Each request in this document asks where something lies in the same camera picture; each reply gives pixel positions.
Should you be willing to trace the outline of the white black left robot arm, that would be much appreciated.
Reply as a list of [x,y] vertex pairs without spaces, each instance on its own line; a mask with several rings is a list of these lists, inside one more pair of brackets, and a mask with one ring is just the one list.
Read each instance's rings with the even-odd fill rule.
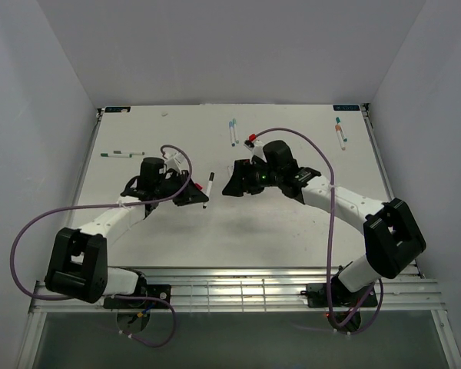
[[55,237],[46,288],[88,303],[121,295],[129,306],[141,306],[148,297],[143,274],[109,266],[108,249],[162,201],[178,207],[207,202],[190,172],[181,167],[184,161],[182,154],[144,158],[138,175],[125,185],[115,206],[79,228],[62,228]]

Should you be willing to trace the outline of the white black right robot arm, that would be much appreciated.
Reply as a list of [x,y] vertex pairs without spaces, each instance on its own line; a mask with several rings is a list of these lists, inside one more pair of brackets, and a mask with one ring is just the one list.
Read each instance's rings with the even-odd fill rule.
[[254,139],[244,144],[252,156],[234,162],[224,196],[242,197],[260,194],[268,187],[279,188],[286,197],[329,212],[364,237],[364,255],[341,268],[329,284],[308,294],[313,306],[365,301],[369,284],[379,278],[394,279],[426,250],[426,241],[405,201],[394,198],[383,202],[333,187],[319,171],[299,166],[284,141],[263,144]]

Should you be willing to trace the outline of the left corner label sticker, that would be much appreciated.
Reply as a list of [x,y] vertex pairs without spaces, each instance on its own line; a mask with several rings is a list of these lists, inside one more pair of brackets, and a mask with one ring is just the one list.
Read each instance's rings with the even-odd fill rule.
[[107,113],[128,113],[131,111],[130,106],[111,106],[111,107],[106,107],[104,109],[104,112]]

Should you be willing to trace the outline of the orange cap marker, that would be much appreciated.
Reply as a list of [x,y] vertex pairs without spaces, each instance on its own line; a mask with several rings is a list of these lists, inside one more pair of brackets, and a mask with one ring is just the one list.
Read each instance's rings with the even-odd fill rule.
[[346,150],[346,145],[345,145],[345,141],[344,141],[343,131],[342,131],[342,128],[340,127],[339,124],[335,124],[335,131],[336,131],[336,134],[337,134],[337,138],[338,138],[338,141],[339,141],[340,148],[341,148],[342,151],[345,151]]

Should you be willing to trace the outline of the black cap marker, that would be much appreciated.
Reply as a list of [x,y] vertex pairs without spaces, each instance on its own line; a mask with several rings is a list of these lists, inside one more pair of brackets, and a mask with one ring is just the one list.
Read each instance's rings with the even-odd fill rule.
[[209,175],[209,178],[208,178],[208,183],[207,183],[207,187],[206,187],[206,191],[205,191],[205,195],[207,196],[207,201],[203,203],[203,205],[202,205],[203,209],[207,209],[208,202],[209,202],[210,197],[211,197],[211,189],[212,189],[212,186],[213,186],[213,183],[214,183],[214,176],[215,176],[215,173],[212,171],[210,173],[210,175]]

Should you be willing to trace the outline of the right corner label sticker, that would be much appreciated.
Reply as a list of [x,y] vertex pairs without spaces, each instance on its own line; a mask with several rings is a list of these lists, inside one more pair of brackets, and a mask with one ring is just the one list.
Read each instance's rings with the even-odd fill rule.
[[333,105],[334,111],[359,111],[359,105]]

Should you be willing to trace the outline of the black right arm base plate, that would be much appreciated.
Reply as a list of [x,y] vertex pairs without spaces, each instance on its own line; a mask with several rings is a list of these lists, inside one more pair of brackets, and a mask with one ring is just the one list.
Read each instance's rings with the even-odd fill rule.
[[[354,308],[365,293],[368,293],[361,304],[362,308],[375,308],[378,305],[376,292],[369,290],[369,286],[361,288],[357,292],[350,292],[346,288],[332,284],[331,299],[334,308]],[[307,299],[309,308],[327,308],[327,284],[310,283],[300,292],[300,295]]]

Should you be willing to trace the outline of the corner label sticker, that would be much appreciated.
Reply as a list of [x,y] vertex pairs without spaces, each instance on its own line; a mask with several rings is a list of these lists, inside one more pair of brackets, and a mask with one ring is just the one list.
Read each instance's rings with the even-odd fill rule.
[[104,112],[107,113],[128,113],[131,111],[130,106],[111,106],[111,107],[106,107],[104,109]]
[[333,105],[334,111],[359,111],[359,105]]

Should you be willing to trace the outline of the light green cap marker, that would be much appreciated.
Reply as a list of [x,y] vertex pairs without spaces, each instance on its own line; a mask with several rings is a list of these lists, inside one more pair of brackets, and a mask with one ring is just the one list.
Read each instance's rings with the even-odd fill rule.
[[235,118],[232,119],[232,129],[234,133],[235,145],[238,145],[240,143],[240,140],[239,140],[239,135],[238,135],[238,130],[237,130],[237,120]]

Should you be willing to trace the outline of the light blue cap marker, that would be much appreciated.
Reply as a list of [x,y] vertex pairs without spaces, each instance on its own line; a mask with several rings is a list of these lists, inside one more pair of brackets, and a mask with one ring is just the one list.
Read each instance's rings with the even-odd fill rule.
[[230,144],[232,147],[235,147],[236,145],[236,138],[235,138],[235,132],[234,132],[234,122],[229,121],[229,132],[230,132]]

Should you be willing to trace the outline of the teal cap marker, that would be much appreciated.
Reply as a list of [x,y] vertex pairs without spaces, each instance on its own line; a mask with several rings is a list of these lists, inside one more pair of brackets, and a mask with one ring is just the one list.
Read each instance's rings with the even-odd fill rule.
[[339,126],[340,135],[341,135],[343,141],[344,141],[344,142],[347,142],[348,140],[347,140],[347,137],[346,137],[346,135],[345,135],[345,132],[343,131],[343,126],[342,126],[342,122],[341,122],[341,120],[340,120],[340,117],[336,117],[336,123],[337,123],[337,125]]

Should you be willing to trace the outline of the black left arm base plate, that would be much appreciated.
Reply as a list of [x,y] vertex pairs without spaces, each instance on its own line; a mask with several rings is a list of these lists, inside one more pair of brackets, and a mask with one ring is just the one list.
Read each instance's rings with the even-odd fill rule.
[[135,296],[142,296],[142,299],[127,300],[122,298],[105,298],[103,308],[108,310],[137,310],[145,309],[167,309],[167,304],[171,303],[170,284],[148,284],[141,289]]

